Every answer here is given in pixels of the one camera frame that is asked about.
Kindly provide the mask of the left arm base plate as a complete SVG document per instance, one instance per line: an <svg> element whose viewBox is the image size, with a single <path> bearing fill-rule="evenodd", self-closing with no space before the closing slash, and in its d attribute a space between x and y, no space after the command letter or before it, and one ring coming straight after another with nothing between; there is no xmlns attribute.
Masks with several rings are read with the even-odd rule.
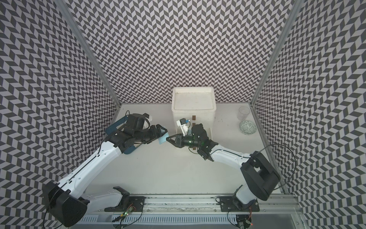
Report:
<svg viewBox="0 0 366 229"><path fill-rule="evenodd" d="M105 208L105 212L125 212L129 207L133 208L133 212L141 212L145 203L145 196L130 196L122 198L116 207Z"/></svg>

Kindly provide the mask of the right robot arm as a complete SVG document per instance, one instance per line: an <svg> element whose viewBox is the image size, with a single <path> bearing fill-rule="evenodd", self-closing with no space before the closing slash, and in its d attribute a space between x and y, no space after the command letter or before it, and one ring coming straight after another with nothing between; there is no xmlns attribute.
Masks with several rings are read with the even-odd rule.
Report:
<svg viewBox="0 0 366 229"><path fill-rule="evenodd" d="M190 134L175 134L166 141L176 148L196 148L203 159L240 170L245 183L232 197L237 210L248 208L256 199L267 201L280 181L279 173L261 152L248 154L229 150L211 140L202 124L193 126Z"/></svg>

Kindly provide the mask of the blue sticky note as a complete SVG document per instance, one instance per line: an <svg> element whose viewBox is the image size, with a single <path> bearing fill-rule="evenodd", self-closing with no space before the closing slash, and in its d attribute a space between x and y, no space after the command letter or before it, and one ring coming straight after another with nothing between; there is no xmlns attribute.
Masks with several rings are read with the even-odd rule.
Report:
<svg viewBox="0 0 366 229"><path fill-rule="evenodd" d="M164 142L166 142L166 139L169 137L169 133L168 132L166 132L163 136L161 136L161 137L159 137L158 138L158 142L159 142L159 144L161 145L161 144L163 144Z"/></svg>

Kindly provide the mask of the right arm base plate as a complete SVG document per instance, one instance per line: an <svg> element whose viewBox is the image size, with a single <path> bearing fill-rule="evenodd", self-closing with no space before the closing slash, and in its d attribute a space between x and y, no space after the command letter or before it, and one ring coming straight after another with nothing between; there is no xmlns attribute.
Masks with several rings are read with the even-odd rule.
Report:
<svg viewBox="0 0 366 229"><path fill-rule="evenodd" d="M233 196L218 196L216 202L221 208L221 212L259 212L259 203L256 199L247 204Z"/></svg>

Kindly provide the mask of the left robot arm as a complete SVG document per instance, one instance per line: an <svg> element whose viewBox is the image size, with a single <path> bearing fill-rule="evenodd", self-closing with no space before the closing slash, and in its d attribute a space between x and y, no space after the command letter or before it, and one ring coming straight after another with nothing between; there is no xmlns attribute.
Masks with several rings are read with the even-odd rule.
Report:
<svg viewBox="0 0 366 229"><path fill-rule="evenodd" d="M85 214L106 208L128 209L129 192L121 187L85 194L90 183L117 157L136 143L149 144L168 131L161 125L151 125L147 113L129 114L125 121L111 125L101 146L77 169L58 182L42 187L43 203L47 212L63 226L71 227Z"/></svg>

